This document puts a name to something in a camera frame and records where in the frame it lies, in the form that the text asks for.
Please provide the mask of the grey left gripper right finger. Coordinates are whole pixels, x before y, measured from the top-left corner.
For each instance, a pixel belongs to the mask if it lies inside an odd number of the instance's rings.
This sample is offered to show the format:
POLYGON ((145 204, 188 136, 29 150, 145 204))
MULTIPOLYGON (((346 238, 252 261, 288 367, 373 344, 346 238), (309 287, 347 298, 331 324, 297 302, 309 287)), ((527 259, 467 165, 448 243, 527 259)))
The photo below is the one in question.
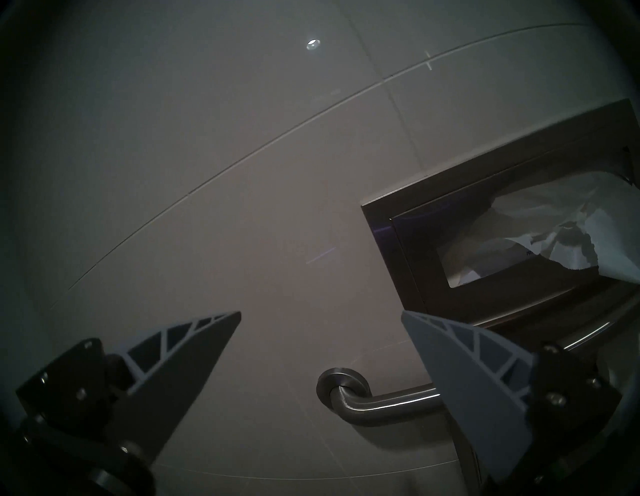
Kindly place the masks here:
POLYGON ((533 485, 604 430, 621 393, 555 342, 529 351, 488 329, 404 310, 444 405, 496 485, 533 485))

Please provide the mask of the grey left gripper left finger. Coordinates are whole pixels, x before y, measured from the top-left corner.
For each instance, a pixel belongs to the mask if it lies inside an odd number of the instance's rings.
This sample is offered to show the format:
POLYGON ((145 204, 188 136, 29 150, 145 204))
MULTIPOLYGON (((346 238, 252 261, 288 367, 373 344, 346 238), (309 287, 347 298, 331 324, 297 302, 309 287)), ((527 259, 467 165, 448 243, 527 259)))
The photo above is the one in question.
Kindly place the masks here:
POLYGON ((85 338, 15 391, 55 432, 106 445, 129 442, 153 462, 203 390, 241 312, 144 331, 105 350, 85 338))

